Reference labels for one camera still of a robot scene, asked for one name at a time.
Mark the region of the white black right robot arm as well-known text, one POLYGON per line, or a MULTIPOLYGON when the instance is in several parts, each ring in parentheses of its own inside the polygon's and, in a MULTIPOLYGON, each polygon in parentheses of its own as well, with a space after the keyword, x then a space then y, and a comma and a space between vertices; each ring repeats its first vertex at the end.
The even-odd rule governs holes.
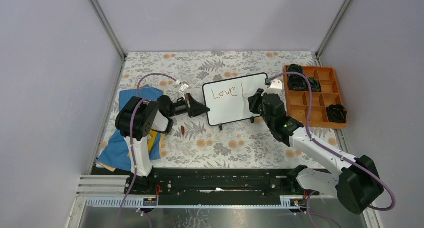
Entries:
POLYGON ((302 151, 327 170, 319 172, 305 165, 297 166, 289 173, 291 177, 286 184, 291 193, 316 190, 338 198, 349 211, 360 214, 384 192, 370 157, 363 155, 358 158, 315 139, 303 123, 286 113, 278 94, 258 89, 248 98, 248 103, 250 112, 262 116, 277 141, 302 151))

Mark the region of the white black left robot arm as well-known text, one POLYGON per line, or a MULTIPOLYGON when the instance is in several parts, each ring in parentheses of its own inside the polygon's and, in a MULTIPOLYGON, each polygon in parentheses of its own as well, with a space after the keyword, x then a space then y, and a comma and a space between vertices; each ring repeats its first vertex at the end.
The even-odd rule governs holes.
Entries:
POLYGON ((139 176, 136 187, 144 194, 155 188, 154 178, 149 174, 153 169, 148 151, 147 137, 151 130, 168 134, 174 125, 173 117, 187 113, 196 117, 210 112, 210 108, 196 101, 190 93, 173 102, 167 95, 157 100, 132 96, 119 112, 115 127, 124 137, 130 153, 130 171, 139 176))

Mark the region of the black framed whiteboard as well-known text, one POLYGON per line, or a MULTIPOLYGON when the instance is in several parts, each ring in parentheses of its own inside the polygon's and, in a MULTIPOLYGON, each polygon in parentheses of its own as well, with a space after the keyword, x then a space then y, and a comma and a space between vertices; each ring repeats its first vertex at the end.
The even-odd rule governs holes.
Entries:
POLYGON ((243 98, 243 93, 249 97, 258 89, 266 89, 264 72, 246 76, 205 83, 202 86, 205 105, 210 108, 206 113, 210 126, 220 126, 226 123, 258 117, 249 111, 249 102, 243 98))

